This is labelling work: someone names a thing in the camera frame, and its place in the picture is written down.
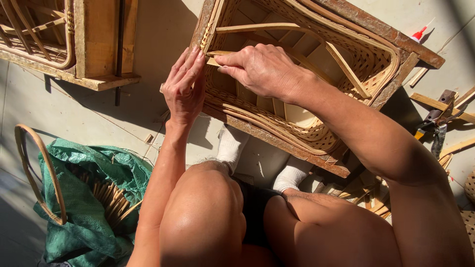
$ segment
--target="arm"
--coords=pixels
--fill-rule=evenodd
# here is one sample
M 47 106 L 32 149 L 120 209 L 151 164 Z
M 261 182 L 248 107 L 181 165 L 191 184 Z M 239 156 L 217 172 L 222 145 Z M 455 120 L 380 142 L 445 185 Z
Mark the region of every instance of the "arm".
M 183 52 L 163 87 L 171 117 L 143 198 L 130 267 L 160 265 L 160 224 L 170 194 L 185 172 L 188 134 L 203 108 L 205 96 L 201 79 L 190 89 L 205 62 L 203 52 L 195 48 L 186 61 L 188 48 Z
M 224 66 L 218 71 L 256 94 L 312 112 L 368 170 L 386 179 L 405 266 L 474 266 L 445 171 L 399 124 L 293 64 L 281 48 L 259 44 L 215 59 Z

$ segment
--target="metal rod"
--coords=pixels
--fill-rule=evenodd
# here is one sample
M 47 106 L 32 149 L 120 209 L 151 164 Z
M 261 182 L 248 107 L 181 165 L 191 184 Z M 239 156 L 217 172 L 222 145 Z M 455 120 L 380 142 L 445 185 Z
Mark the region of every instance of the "metal rod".
M 117 68 L 115 76 L 122 77 L 122 48 L 124 45 L 125 0 L 119 0 L 119 33 L 117 35 Z M 120 87 L 115 88 L 115 106 L 120 106 Z

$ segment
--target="left hand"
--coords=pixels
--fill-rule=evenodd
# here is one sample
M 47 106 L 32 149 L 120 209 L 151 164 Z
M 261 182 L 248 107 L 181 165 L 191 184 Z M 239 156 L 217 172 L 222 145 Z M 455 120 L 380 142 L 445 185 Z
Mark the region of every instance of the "left hand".
M 205 65 L 205 57 L 203 51 L 195 46 L 186 59 L 188 50 L 189 48 L 186 48 L 171 67 L 162 92 L 170 109 L 169 122 L 191 127 L 200 114 L 205 99 L 204 79 L 200 76 Z

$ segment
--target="right hand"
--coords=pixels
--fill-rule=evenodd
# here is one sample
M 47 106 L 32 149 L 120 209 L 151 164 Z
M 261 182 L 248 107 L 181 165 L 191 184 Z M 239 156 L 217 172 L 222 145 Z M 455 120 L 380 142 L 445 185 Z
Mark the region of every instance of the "right hand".
M 281 47 L 257 44 L 224 56 L 215 56 L 223 67 L 218 71 L 238 80 L 244 87 L 263 97 L 299 104 L 309 82 L 319 78 L 310 70 L 297 66 Z

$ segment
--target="hairy leg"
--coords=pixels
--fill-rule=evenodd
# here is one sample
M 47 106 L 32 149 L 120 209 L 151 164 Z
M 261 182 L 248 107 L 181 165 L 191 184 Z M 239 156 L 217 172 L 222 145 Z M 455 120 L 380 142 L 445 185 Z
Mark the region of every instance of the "hairy leg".
M 162 266 L 224 266 L 239 258 L 246 219 L 228 172 L 223 163 L 204 162 L 177 182 L 160 226 Z
M 269 200 L 267 239 L 286 266 L 400 266 L 392 226 L 337 197 L 295 189 Z

